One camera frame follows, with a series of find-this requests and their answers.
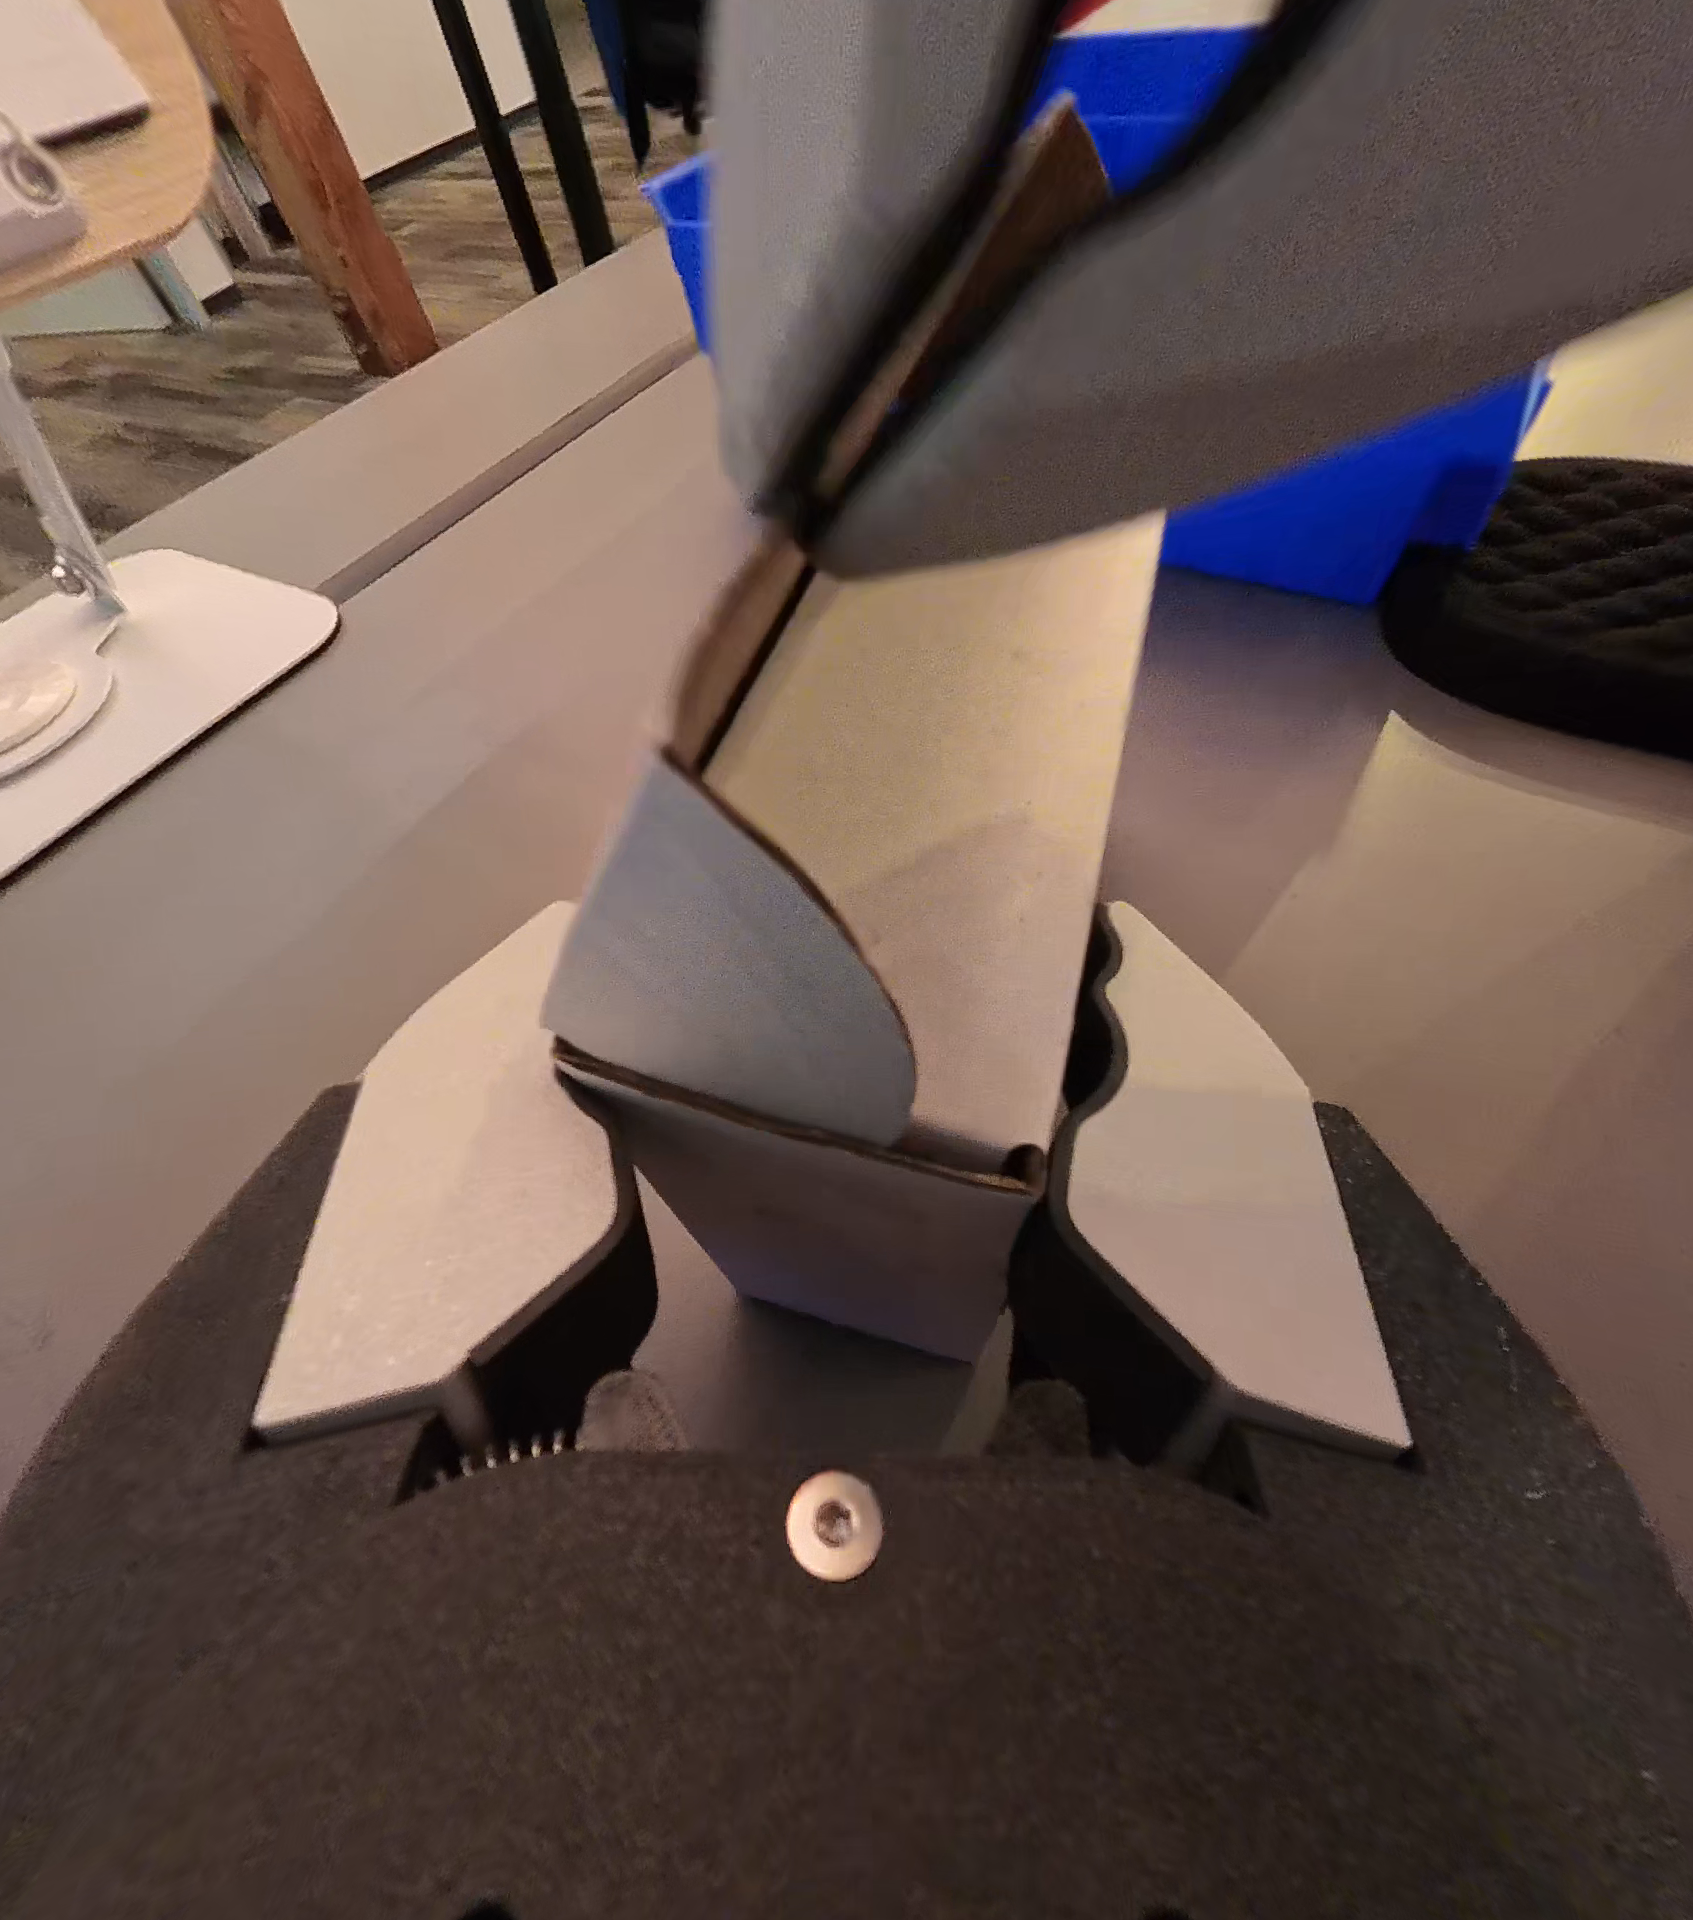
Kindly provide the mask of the black metal pole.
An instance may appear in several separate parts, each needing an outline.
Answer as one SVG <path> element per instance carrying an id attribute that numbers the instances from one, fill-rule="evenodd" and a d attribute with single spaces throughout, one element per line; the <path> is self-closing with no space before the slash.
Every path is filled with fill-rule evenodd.
<path id="1" fill-rule="evenodd" d="M 499 190 L 528 286 L 535 294 L 544 294 L 559 284 L 559 275 L 530 204 L 512 129 L 479 47 L 468 5 L 464 2 L 430 2 L 429 5 L 470 111 L 477 143 Z"/>
<path id="2" fill-rule="evenodd" d="M 592 268 L 617 252 L 617 240 L 585 123 L 570 89 L 560 42 L 544 2 L 508 2 L 507 5 L 520 42 L 572 238 L 583 263 Z"/>

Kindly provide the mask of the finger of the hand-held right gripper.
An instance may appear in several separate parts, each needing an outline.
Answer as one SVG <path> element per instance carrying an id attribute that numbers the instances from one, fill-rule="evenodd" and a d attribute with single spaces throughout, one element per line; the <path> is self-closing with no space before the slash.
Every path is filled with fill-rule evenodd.
<path id="1" fill-rule="evenodd" d="M 1693 4 L 1334 4 L 1029 263 L 811 549 L 989 560 L 1237 491 L 1693 289 Z"/>
<path id="2" fill-rule="evenodd" d="M 801 517 L 851 403 L 976 223 L 1062 4 L 724 2 L 708 23 L 724 470 Z"/>

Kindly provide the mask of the wooden beam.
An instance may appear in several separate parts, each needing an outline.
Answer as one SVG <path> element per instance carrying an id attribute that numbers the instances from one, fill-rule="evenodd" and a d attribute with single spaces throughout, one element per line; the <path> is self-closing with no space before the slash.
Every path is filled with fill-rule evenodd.
<path id="1" fill-rule="evenodd" d="M 170 13 L 352 349 L 396 375 L 439 339 L 280 2 L 172 2 Z"/>

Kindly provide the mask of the blue plastic bin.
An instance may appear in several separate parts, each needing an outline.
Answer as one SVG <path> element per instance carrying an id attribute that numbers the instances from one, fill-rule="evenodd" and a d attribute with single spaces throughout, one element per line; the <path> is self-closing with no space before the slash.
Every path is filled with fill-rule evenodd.
<path id="1" fill-rule="evenodd" d="M 961 328 L 1053 243 L 1148 188 L 1234 92 L 1267 89 L 1267 27 L 1306 29 L 1334 4 L 1062 4 L 976 223 L 851 403 L 801 517 L 763 517 L 811 549 L 814 506 L 832 503 L 879 429 L 926 394 Z M 683 281 L 713 352 L 708 266 L 713 159 L 696 179 L 696 266 Z M 1464 547 L 1500 497 L 1545 398 L 1543 365 L 1267 473 L 1237 491 L 1168 509 L 1162 560 L 1223 577 L 1372 603 L 1410 546 Z"/>

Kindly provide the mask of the printed instruction sheet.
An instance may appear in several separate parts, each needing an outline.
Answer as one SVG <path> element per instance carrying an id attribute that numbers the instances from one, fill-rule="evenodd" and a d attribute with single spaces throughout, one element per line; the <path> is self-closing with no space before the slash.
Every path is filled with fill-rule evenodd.
<path id="1" fill-rule="evenodd" d="M 151 100 L 79 2 L 0 2 L 0 113 L 42 148 L 144 122 Z"/>

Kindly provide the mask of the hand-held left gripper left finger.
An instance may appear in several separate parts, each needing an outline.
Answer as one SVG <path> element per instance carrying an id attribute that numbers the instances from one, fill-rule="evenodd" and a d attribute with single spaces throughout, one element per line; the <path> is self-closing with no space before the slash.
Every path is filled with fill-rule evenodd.
<path id="1" fill-rule="evenodd" d="M 251 1415 L 267 1445 L 416 1414 L 456 1453 L 579 1425 L 653 1326 L 633 1165 L 559 1075 L 557 902 L 402 1021 L 359 1080 Z"/>

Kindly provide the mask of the white cardboard mailer box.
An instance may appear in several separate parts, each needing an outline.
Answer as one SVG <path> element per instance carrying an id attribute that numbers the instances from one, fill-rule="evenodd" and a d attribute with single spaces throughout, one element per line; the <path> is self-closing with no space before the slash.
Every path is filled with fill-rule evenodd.
<path id="1" fill-rule="evenodd" d="M 744 1296 L 974 1362 L 1042 1198 L 1163 516 L 843 583 L 754 530 L 542 1001 Z"/>

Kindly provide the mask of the black office chair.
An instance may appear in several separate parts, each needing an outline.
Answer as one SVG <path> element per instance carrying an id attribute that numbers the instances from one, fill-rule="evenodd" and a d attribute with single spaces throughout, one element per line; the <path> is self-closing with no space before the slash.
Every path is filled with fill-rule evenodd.
<path id="1" fill-rule="evenodd" d="M 585 2 L 605 82 L 635 161 L 653 156 L 653 118 L 701 135 L 706 109 L 706 2 Z"/>

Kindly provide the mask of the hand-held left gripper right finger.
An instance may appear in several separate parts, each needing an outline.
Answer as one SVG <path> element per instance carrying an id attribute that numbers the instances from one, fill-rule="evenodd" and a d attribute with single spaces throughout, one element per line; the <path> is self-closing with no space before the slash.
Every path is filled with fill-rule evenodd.
<path id="1" fill-rule="evenodd" d="M 1413 1451 L 1310 1085 L 1128 902 L 1098 914 L 1006 1298 L 1017 1372 L 1078 1389 L 1135 1465 L 1204 1469 L 1237 1428 Z"/>

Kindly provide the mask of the black mat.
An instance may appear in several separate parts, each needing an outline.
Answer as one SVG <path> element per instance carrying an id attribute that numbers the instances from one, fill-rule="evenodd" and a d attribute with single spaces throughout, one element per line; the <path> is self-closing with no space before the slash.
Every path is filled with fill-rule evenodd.
<path id="1" fill-rule="evenodd" d="M 1693 465 L 1516 461 L 1471 547 L 1408 549 L 1380 628 L 1466 706 L 1693 763 Z"/>

